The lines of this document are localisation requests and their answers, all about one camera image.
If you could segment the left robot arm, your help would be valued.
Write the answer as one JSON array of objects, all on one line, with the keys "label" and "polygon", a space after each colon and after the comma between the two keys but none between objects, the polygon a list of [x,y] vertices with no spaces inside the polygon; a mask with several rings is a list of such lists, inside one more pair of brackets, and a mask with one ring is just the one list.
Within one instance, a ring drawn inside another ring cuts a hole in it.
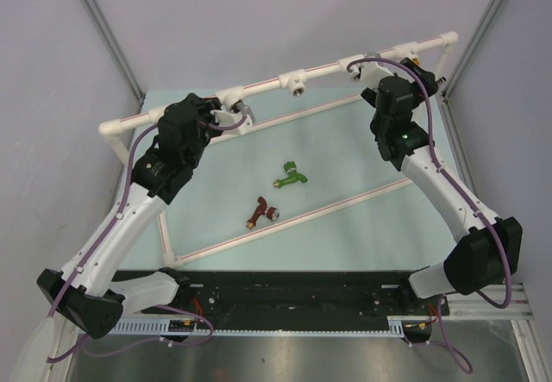
[{"label": "left robot arm", "polygon": [[179,313],[189,306],[187,277],[169,267],[118,283],[113,278],[146,226],[191,180],[210,140],[221,135],[213,114],[220,108],[218,98],[194,93],[165,108],[150,148],[129,160],[119,203],[60,270],[46,269],[37,279],[52,312],[100,339],[125,314],[157,305]]}]

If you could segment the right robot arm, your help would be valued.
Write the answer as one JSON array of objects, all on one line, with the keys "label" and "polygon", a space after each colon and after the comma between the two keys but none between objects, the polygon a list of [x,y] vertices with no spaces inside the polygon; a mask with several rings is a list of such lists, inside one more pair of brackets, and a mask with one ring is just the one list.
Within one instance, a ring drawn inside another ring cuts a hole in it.
[{"label": "right robot arm", "polygon": [[516,218],[503,218],[482,203],[438,155],[433,128],[414,122],[414,110],[429,105],[436,94],[435,75],[408,58],[399,62],[365,58],[361,71],[367,75],[361,96],[375,109],[370,130],[381,158],[420,189],[455,240],[443,262],[410,275],[408,286],[398,292],[399,307],[417,314],[430,297],[481,294],[500,280],[505,282],[505,299],[495,305],[507,307],[523,229]]}]

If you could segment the yellow water faucet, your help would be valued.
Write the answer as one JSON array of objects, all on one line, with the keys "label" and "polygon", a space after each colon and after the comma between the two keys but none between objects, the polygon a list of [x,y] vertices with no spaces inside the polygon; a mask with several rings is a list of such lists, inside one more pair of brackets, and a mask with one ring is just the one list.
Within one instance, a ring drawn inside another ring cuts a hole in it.
[{"label": "yellow water faucet", "polygon": [[[412,60],[417,66],[420,66],[420,59],[418,57],[414,58]],[[441,76],[439,79],[436,80],[437,86],[443,86],[447,82],[447,79],[444,76]]]}]

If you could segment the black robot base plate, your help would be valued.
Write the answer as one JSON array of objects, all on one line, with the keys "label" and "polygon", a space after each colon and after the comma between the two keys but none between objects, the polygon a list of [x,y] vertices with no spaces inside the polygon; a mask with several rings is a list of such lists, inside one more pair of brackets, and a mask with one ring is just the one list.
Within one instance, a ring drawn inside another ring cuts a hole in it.
[{"label": "black robot base plate", "polygon": [[367,333],[390,329],[390,319],[428,320],[446,301],[417,299],[405,271],[186,271],[190,284],[174,303],[201,311],[219,332]]}]

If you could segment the white PVC pipe frame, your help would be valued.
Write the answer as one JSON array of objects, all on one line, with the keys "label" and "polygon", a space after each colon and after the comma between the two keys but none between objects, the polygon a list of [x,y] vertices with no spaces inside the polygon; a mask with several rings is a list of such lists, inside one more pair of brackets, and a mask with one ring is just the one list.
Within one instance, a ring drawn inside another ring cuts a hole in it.
[{"label": "white PVC pipe frame", "polygon": [[[440,50],[439,56],[436,61],[436,73],[438,77],[442,76],[442,70],[447,62],[448,56],[454,50],[455,44],[458,41],[458,34],[455,31],[450,31],[444,34],[440,34],[436,38],[428,39],[425,41],[411,41],[404,44],[400,44],[389,49],[380,51],[379,54],[384,59],[402,59],[404,57],[414,59],[418,57],[418,54],[430,50],[433,48],[438,48]],[[271,78],[265,81],[261,81],[255,84],[246,85],[246,86],[235,86],[228,89],[217,91],[213,96],[219,98],[223,102],[223,110],[228,110],[229,107],[233,106],[234,103],[237,103],[239,100],[244,100],[247,97],[259,95],[264,92],[274,91],[274,90],[287,90],[294,97],[299,97],[304,93],[305,83],[314,78],[321,78],[331,74],[342,73],[347,71],[347,65],[355,60],[359,59],[361,56],[359,54],[354,56],[349,56],[347,58],[339,59],[334,63],[330,63],[323,66],[312,67],[309,69],[297,69],[295,71],[286,72],[280,74],[276,78]],[[319,105],[311,106],[310,108],[292,112],[287,115],[278,116],[273,119],[255,123],[253,128],[246,133],[246,135],[259,132],[264,129],[275,127],[280,124],[287,122],[292,122],[297,119],[314,115],[326,110],[335,109],[337,107],[344,106],[356,101],[359,101],[361,97],[357,94],[349,95],[337,100],[333,100],[327,103],[322,103]],[[125,160],[129,156],[128,149],[122,144],[120,136],[130,131],[131,129],[139,128],[144,125],[156,123],[160,118],[162,112],[165,108],[163,106],[154,108],[148,112],[143,112],[138,115],[130,116],[124,119],[115,119],[107,122],[103,122],[98,127],[98,132],[104,138],[104,140],[111,145],[115,151],[117,157],[120,160]],[[224,141],[234,140],[240,135],[222,135],[214,139],[211,143],[213,145],[221,143]],[[206,257],[211,254],[221,252],[232,247],[236,247],[241,244],[250,242],[256,238],[261,238],[263,236],[270,235],[272,233],[279,232],[280,230],[288,229],[299,225],[304,222],[308,222],[312,219],[316,219],[320,216],[324,216],[331,212],[337,210],[345,209],[354,204],[359,204],[363,201],[368,200],[370,197],[376,197],[378,195],[396,191],[399,188],[409,185],[411,182],[407,179],[400,180],[394,184],[386,185],[380,188],[377,191],[370,191],[364,194],[359,195],[358,197],[353,197],[345,201],[341,201],[336,204],[331,204],[329,207],[316,210],[311,215],[305,215],[296,217],[287,222],[282,222],[277,224],[272,228],[264,228],[259,231],[254,231],[248,233],[242,237],[232,239],[229,241],[224,241],[215,246],[206,248],[194,254],[189,255],[177,255],[173,252],[173,247],[169,234],[169,227],[167,225],[166,212],[162,211],[160,215],[157,216],[157,223],[159,226],[160,240],[161,240],[161,253],[164,266],[177,267],[183,266],[188,262],[194,260],[199,260],[203,257]]]}]

